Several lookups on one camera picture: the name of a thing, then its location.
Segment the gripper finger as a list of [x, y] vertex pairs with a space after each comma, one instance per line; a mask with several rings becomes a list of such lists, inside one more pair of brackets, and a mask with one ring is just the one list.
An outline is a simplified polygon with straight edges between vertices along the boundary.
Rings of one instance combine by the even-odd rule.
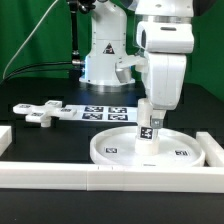
[[154, 110], [151, 115], [150, 125], [153, 129], [161, 129], [165, 117], [165, 110]]

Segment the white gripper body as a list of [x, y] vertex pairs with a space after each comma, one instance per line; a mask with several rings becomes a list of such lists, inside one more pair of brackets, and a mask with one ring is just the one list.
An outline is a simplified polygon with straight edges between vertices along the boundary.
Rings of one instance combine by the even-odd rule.
[[141, 73], [145, 94], [156, 110], [174, 110], [182, 90], [186, 56], [183, 54], [149, 53], [129, 55], [115, 63], [115, 71], [121, 83], [130, 80], [127, 71], [131, 66]]

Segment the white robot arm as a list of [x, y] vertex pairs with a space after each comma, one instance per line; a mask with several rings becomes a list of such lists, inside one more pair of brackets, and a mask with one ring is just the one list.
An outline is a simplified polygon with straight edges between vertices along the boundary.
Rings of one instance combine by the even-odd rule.
[[125, 50], [127, 17], [110, 0], [96, 0], [92, 12], [92, 46], [85, 58], [83, 83], [119, 87], [133, 81], [131, 67], [142, 74], [148, 106], [139, 124], [163, 127], [165, 113], [176, 108], [193, 51], [193, 0], [120, 0], [135, 12], [135, 44], [139, 53]]

